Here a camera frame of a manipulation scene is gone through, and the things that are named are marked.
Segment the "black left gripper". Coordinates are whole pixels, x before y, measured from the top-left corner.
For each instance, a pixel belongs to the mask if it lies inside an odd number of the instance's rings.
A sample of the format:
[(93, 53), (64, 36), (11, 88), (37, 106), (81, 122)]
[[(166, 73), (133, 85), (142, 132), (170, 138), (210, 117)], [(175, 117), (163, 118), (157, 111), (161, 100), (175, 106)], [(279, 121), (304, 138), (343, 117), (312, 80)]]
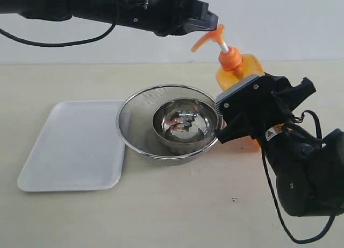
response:
[(118, 0), (118, 24), (155, 33), (159, 37), (213, 31), (218, 16), (200, 0)]

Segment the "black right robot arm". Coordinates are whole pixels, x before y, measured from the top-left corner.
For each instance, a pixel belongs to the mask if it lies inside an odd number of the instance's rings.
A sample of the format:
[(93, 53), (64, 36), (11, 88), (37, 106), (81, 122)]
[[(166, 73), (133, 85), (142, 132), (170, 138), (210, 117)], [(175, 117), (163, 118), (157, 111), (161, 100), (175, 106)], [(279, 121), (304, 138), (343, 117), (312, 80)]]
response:
[(226, 122), (216, 131), (218, 140), (257, 140), (276, 175), (279, 201), (291, 216), (343, 213), (343, 132), (313, 136), (293, 114), (315, 91), (307, 78), (292, 86), (284, 76), (251, 75), (216, 98), (216, 112)]

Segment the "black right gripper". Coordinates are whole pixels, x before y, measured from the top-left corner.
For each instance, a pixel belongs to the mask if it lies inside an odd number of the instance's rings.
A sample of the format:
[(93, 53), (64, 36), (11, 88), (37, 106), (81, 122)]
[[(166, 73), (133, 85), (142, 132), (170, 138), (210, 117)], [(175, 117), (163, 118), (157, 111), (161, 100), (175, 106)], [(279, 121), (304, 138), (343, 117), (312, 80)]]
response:
[(306, 77), (292, 87), (284, 76), (261, 76), (235, 108), (225, 110), (221, 118), (226, 125), (216, 129), (216, 137), (222, 144), (243, 137), (263, 137), (268, 126), (290, 120), (292, 111), (315, 92), (313, 82)]

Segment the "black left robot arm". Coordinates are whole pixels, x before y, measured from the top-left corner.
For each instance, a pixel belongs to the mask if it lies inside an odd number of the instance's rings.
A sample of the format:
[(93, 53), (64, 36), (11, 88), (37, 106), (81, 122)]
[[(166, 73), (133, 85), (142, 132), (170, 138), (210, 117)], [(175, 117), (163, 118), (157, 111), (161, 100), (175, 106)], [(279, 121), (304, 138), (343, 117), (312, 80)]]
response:
[(218, 16), (200, 0), (1, 0), (1, 13), (62, 22), (72, 17), (115, 22), (159, 37), (213, 31)]

